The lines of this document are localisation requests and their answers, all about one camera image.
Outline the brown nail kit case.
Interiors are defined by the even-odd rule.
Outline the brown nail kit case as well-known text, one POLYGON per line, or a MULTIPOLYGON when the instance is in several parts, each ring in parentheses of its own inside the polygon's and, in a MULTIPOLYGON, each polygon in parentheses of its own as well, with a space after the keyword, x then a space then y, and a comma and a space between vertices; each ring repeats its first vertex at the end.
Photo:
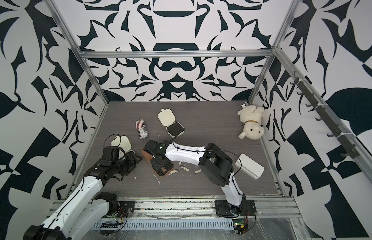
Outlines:
POLYGON ((149 154, 145 150, 141 151, 142 156, 145 160, 147 160, 151 165, 158 177, 165 177, 170 171, 173 170, 174 165, 171 161, 165 159, 161 155, 154 157, 153 155, 149 154), (161 168, 165 167, 167 169, 166 173, 163 173, 161 168))

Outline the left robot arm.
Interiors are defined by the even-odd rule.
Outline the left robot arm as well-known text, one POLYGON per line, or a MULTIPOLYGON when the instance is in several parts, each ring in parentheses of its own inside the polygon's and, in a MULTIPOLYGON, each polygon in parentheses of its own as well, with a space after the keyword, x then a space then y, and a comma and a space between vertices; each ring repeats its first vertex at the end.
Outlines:
POLYGON ((104 216, 126 218, 127 207, 118 202, 114 193, 102 188, 111 179, 122 181, 143 158, 134 151, 108 146, 102 157, 91 166, 78 187, 43 223, 30 226, 25 240, 80 240, 104 216))

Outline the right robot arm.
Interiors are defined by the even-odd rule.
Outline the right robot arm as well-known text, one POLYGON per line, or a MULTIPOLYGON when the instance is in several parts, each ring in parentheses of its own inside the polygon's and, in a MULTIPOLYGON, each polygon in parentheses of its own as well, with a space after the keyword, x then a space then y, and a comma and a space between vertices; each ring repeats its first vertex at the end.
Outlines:
POLYGON ((200 167, 213 184, 220 186, 226 196, 229 208, 237 213, 245 211, 246 195, 238 187, 235 179, 233 160, 227 151, 209 143, 206 147, 190 147, 164 141, 149 140, 142 153, 151 156, 149 162, 159 177, 173 170, 173 162, 185 162, 200 167))

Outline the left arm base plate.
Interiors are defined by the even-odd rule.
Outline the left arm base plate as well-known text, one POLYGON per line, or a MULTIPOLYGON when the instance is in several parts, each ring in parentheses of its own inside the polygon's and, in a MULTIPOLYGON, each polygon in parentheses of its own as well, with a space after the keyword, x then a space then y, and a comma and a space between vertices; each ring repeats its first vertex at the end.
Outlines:
POLYGON ((135 201, 118 201, 112 202, 109 207, 107 216, 114 216, 118 218, 125 218, 134 212, 135 201))

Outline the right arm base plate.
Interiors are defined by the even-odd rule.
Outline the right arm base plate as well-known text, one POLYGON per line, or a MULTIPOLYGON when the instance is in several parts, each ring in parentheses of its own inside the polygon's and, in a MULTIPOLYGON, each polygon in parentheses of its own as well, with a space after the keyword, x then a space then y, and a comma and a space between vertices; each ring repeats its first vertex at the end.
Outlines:
POLYGON ((255 216, 257 209, 253 200, 242 200, 239 207, 229 204, 226 200, 215 201, 216 215, 221 218, 237 218, 255 216))

